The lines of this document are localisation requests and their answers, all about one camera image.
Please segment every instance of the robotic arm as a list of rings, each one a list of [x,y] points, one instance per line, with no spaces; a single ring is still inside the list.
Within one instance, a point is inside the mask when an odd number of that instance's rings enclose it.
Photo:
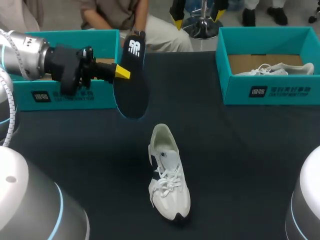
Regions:
[[[221,18],[221,16],[225,13],[228,7],[229,7],[228,0],[214,1],[211,14],[210,14],[210,17],[214,23],[217,22],[219,18]]]
[[[61,83],[64,95],[72,96],[82,86],[89,88],[94,77],[109,83],[116,77],[130,78],[130,72],[118,64],[96,62],[90,46],[83,49],[62,44],[50,47],[42,37],[16,31],[0,35],[0,53],[0,67],[8,74],[23,76],[26,80],[38,80],[51,74],[52,80]]]
[[[185,5],[186,0],[173,0],[172,6],[170,7],[170,15],[173,19],[174,25],[179,31],[185,17]]]

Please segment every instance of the chair base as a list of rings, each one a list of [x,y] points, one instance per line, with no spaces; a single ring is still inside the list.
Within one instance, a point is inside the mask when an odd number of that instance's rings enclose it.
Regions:
[[[189,17],[183,21],[182,29],[193,39],[213,39],[218,36],[219,28],[222,27],[220,21],[214,22],[210,17]]]

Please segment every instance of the metal pole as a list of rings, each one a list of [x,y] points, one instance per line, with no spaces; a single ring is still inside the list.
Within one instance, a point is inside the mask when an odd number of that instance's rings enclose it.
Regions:
[[[208,0],[202,0],[202,7],[201,7],[201,18],[206,19],[207,16],[207,2]]]

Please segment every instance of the black tablecloth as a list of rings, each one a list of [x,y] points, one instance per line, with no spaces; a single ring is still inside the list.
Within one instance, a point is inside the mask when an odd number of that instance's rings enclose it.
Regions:
[[[139,121],[115,109],[22,112],[11,147],[85,208],[90,240],[285,240],[301,166],[320,145],[320,108],[225,106],[214,52],[147,54],[145,71],[151,99]],[[158,123],[176,139],[191,194],[183,228],[149,200]]]

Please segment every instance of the shoe box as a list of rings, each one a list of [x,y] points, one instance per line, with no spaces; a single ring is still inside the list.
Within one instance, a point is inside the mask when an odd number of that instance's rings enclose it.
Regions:
[[[120,63],[122,48],[118,30],[70,30],[28,32],[28,35],[45,38],[50,46],[63,44],[76,49],[93,48],[97,62]],[[50,81],[51,76],[35,81],[12,75],[14,98],[20,111],[115,109],[113,86],[100,79],[91,81],[90,89],[82,88],[76,96],[60,93],[60,83]]]
[[[215,58],[225,105],[320,105],[320,42],[312,27],[221,27]],[[235,75],[279,63],[312,63],[314,74]]]

